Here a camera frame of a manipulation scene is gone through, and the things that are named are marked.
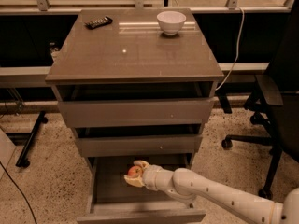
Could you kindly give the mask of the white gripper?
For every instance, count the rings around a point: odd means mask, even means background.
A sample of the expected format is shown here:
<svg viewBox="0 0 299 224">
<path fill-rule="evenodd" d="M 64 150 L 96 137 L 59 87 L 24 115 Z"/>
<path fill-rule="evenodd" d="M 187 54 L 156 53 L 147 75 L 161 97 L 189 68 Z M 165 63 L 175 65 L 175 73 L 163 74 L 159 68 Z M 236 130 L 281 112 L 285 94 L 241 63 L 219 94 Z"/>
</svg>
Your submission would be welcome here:
<svg viewBox="0 0 299 224">
<path fill-rule="evenodd" d="M 131 177 L 129 175 L 125 175 L 124 180 L 126 183 L 134 187 L 142 188 L 145 186 L 149 190 L 157 191 L 156 177 L 163 168 L 158 165 L 149 165 L 146 161 L 142 160 L 134 161 L 134 165 L 139 166 L 144 170 L 142 178 L 140 176 Z"/>
</svg>

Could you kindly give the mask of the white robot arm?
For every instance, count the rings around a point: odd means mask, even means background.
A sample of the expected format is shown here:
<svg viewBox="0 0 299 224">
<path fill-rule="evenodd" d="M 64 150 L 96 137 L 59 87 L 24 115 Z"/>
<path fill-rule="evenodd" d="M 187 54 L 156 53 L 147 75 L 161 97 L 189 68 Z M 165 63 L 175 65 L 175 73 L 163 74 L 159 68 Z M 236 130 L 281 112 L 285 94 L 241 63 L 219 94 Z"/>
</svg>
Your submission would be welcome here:
<svg viewBox="0 0 299 224">
<path fill-rule="evenodd" d="M 283 203 L 276 203 L 186 168 L 170 171 L 146 161 L 134 161 L 124 179 L 131 186 L 162 191 L 186 205 L 197 196 L 204 197 L 248 224 L 299 224 L 299 189 L 291 191 Z"/>
</svg>

